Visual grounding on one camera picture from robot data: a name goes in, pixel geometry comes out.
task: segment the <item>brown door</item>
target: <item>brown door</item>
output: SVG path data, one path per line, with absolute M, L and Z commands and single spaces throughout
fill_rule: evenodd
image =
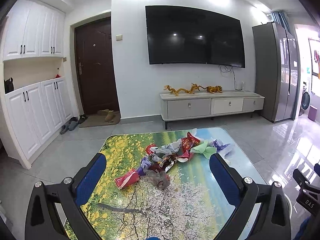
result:
M 84 113 L 119 111 L 111 44 L 111 17 L 75 28 L 76 69 Z

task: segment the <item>gray slipper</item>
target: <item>gray slipper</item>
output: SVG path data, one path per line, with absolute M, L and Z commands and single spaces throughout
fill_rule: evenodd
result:
M 69 125 L 69 131 L 73 131 L 78 125 L 78 122 L 72 121 L 71 124 Z
M 62 125 L 60 134 L 65 134 L 69 130 L 69 126 L 70 126 L 69 122 L 66 122 L 64 125 Z

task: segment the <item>purple trash bin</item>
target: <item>purple trash bin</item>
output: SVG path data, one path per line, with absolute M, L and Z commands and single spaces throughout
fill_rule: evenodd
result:
M 316 116 L 317 116 L 317 111 L 318 111 L 317 108 L 315 108 L 314 106 L 310 106 L 309 113 L 308 113 L 308 118 L 310 120 L 314 121 L 316 119 Z

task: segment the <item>curtain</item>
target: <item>curtain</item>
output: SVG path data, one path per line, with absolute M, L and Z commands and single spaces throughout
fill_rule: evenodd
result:
M 287 19 L 287 14 L 285 11 L 274 11 L 271 12 L 272 19 L 279 23 L 287 32 L 291 34 L 290 28 L 289 28 L 289 22 Z

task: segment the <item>black bag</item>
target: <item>black bag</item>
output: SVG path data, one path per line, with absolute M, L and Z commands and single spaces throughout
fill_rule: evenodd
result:
M 7 81 L 4 80 L 4 93 L 9 93 L 14 90 L 13 79 L 9 78 Z

